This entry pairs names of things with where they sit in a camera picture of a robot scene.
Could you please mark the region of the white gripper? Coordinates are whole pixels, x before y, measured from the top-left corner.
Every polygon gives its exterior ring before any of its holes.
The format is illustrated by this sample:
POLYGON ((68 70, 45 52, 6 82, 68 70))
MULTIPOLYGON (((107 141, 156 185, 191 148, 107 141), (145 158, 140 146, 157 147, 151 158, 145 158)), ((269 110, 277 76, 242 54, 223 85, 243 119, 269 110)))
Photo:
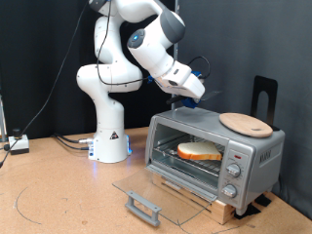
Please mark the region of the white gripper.
POLYGON ((168 94, 200 98, 205 92, 204 85, 192 73, 191 68, 180 62, 174 62, 167 71, 157 71, 155 80, 158 86, 168 94))

